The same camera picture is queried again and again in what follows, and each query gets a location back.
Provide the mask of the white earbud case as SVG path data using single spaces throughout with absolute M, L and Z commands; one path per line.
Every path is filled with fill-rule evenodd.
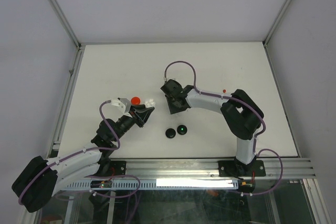
M 154 108 L 155 107 L 155 101 L 154 99 L 146 99 L 144 102 L 144 105 L 146 108 Z

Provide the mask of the orange earbud case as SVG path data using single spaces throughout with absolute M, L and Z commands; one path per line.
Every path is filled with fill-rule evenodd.
M 139 104 L 141 104 L 141 99 L 139 97 L 133 97 L 131 99 L 131 103 L 132 103 L 132 105 L 139 105 Z

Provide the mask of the black earbud case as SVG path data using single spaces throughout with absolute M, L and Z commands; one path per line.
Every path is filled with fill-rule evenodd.
M 181 124 L 177 127 L 176 131 L 179 135 L 185 135 L 187 133 L 187 127 Z
M 173 129 L 173 128 L 168 128 L 166 131 L 165 131 L 165 136 L 169 139 L 172 139 L 176 136 L 176 130 Z

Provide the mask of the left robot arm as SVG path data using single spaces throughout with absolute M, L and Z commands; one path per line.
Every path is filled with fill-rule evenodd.
M 104 101 L 99 106 L 102 121 L 88 145 L 64 156 L 36 156 L 30 160 L 12 184 L 18 203 L 28 212 L 36 212 L 56 193 L 81 178 L 107 177 L 109 157 L 121 147 L 121 137 L 135 125 L 144 127 L 154 109 L 152 99 L 138 105 L 128 99 Z

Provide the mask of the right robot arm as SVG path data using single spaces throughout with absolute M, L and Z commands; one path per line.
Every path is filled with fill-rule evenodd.
M 161 86 L 171 114 L 191 108 L 205 109 L 222 114 L 229 129 L 237 137 L 235 171 L 247 175 L 254 168 L 256 141 L 266 130 L 264 113 L 250 96 L 241 89 L 231 94 L 210 93 L 196 86 L 182 87 L 175 80 Z

